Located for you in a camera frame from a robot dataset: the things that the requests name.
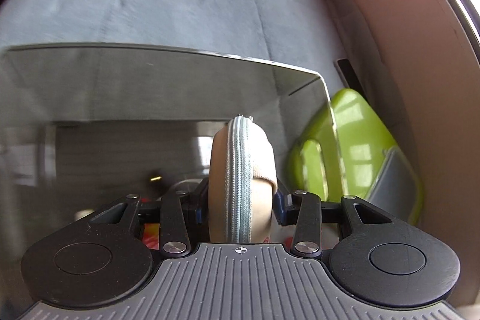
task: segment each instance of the gray ribbed panel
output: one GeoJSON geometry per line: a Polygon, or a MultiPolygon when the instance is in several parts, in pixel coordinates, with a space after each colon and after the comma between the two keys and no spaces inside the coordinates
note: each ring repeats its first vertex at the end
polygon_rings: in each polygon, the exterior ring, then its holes
{"type": "Polygon", "coordinates": [[[150,284],[129,299],[95,310],[38,303],[22,320],[345,319],[456,320],[444,303],[420,310],[384,310],[341,291],[316,260],[295,258],[282,245],[202,244],[166,260],[150,284]]]}

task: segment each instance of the green plastic object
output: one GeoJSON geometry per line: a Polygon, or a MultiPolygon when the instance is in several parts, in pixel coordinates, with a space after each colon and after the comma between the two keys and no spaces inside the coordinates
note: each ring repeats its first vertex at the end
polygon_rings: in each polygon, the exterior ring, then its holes
{"type": "MultiPolygon", "coordinates": [[[[369,200],[390,151],[404,158],[375,111],[358,92],[346,88],[312,118],[292,148],[287,171],[293,188],[313,192],[323,201],[340,202],[347,194],[369,200]]],[[[416,187],[407,219],[415,223],[422,206],[421,184],[406,165],[416,187]]]]}

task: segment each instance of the crosshair logo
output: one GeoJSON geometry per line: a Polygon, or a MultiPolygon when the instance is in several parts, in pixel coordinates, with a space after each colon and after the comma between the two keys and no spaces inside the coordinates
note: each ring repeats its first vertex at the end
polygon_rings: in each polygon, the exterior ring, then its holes
{"type": "Polygon", "coordinates": [[[241,254],[244,254],[245,252],[250,251],[250,250],[247,250],[245,247],[240,246],[240,247],[235,248],[232,251],[235,251],[237,254],[241,255],[241,254]]]}

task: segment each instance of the brown wall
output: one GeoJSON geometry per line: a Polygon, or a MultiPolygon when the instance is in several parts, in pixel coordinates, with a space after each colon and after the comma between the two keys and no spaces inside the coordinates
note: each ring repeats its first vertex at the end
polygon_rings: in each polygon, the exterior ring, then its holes
{"type": "Polygon", "coordinates": [[[421,227],[448,243],[462,273],[451,297],[480,284],[480,67],[446,0],[355,0],[405,102],[418,148],[421,227]]]}

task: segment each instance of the zipper teeth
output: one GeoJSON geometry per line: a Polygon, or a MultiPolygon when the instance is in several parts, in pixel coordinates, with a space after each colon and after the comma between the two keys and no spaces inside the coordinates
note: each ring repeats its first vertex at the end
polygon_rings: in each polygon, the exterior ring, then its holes
{"type": "Polygon", "coordinates": [[[248,151],[249,119],[236,117],[229,124],[226,173],[227,240],[250,241],[251,233],[251,164],[248,151]]]}

